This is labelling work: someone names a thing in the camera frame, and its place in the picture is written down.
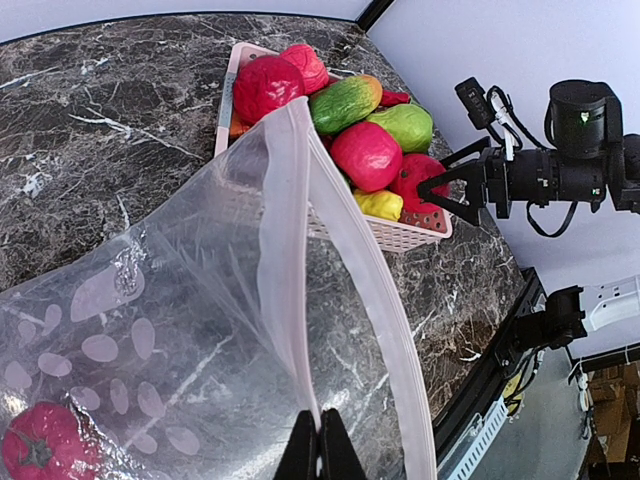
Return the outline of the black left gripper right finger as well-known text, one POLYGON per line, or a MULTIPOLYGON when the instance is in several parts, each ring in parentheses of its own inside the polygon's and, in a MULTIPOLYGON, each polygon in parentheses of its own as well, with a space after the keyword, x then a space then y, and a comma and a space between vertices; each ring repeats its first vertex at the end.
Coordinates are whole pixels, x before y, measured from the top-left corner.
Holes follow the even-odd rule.
POLYGON ((342 418, 335 408, 326 410, 321 415, 319 452, 320 479, 367 479, 342 418))

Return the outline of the red tomato with stem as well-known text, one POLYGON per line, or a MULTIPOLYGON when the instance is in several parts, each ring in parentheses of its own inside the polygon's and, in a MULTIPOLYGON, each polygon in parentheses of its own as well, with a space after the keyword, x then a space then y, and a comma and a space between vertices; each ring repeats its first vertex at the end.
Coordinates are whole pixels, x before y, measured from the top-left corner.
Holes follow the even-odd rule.
POLYGON ((51 402, 9 423, 1 453, 12 479, 95 479, 102 467, 99 442, 84 436, 69 408, 51 402))

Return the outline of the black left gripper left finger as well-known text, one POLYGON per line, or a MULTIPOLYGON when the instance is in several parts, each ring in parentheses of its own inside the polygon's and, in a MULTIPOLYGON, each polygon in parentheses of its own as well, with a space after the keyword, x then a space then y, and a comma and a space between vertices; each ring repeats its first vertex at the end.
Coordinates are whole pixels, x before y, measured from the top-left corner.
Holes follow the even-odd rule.
POLYGON ((319 430, 309 410, 301 411, 274 474, 274 480, 317 480, 319 430))

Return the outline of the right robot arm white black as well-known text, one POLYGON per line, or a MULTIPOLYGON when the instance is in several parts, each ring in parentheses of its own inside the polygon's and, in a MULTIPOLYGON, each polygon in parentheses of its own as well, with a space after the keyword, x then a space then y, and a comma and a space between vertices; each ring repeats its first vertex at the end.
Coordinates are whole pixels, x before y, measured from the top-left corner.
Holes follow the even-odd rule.
MULTIPOLYGON (((567 202, 597 212, 605 200, 618 211, 639 211, 639 137, 624 134, 621 102, 604 82, 565 80, 549 90, 546 140, 538 141, 498 86, 484 90, 475 78, 455 88, 478 130, 487 136, 444 160, 443 173, 421 180, 412 193, 472 225, 487 205, 502 219, 515 202, 544 208, 567 202)), ((639 316, 639 279, 573 286, 547 297, 541 311, 508 325, 494 348, 510 378, 522 355, 558 349, 575 339, 639 316)))

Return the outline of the clear zip top bag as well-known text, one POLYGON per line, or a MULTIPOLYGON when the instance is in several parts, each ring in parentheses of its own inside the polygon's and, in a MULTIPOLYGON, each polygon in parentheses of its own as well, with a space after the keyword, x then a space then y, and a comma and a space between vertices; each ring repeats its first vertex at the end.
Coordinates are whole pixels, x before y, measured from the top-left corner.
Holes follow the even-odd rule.
POLYGON ((384 255, 308 234, 305 99, 168 201, 1 296, 1 447, 39 402, 99 442, 95 479, 270 479, 301 411, 335 408, 368 479, 433 479, 411 328, 384 255))

